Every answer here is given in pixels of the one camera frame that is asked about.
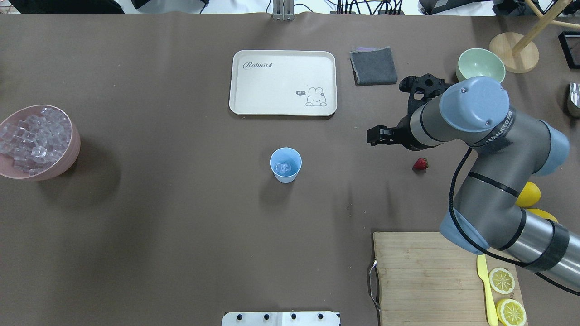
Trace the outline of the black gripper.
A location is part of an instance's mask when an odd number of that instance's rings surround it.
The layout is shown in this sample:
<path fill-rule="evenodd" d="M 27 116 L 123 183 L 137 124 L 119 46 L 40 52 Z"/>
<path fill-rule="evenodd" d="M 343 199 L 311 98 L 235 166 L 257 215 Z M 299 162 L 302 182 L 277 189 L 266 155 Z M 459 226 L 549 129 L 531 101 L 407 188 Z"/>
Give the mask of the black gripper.
<path fill-rule="evenodd" d="M 415 138 L 410 128 L 410 119 L 401 119 L 396 127 L 373 127 L 367 130 L 367 143 L 371 146 L 378 144 L 401 144 L 408 150 L 415 151 Z"/>

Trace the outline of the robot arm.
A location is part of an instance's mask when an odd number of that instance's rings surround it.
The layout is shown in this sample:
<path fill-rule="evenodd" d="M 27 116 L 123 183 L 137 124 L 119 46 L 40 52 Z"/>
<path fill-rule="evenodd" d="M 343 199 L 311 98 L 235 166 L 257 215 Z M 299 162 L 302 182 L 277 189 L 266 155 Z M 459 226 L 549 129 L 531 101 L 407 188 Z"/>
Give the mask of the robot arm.
<path fill-rule="evenodd" d="M 579 236 L 516 204 L 531 176 L 549 175 L 565 163 L 567 136 L 516 110 L 491 77 L 448 84 L 431 74 L 408 76 L 399 88 L 410 95 L 407 115 L 395 127 L 367 130 L 367 143 L 420 151 L 461 140 L 468 150 L 457 172 L 477 153 L 457 191 L 457 176 L 452 178 L 441 234 L 473 254 L 505 252 L 506 262 L 578 295 Z"/>

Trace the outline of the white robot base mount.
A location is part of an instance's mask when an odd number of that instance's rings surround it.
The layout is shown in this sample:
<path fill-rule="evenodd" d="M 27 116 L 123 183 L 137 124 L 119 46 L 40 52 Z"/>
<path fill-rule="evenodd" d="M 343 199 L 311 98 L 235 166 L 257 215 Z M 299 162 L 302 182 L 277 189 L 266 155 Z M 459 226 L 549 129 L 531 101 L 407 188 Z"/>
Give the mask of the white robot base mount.
<path fill-rule="evenodd" d="M 314 311 L 270 311 L 229 312 L 222 318 L 222 326 L 341 326 L 339 312 Z"/>

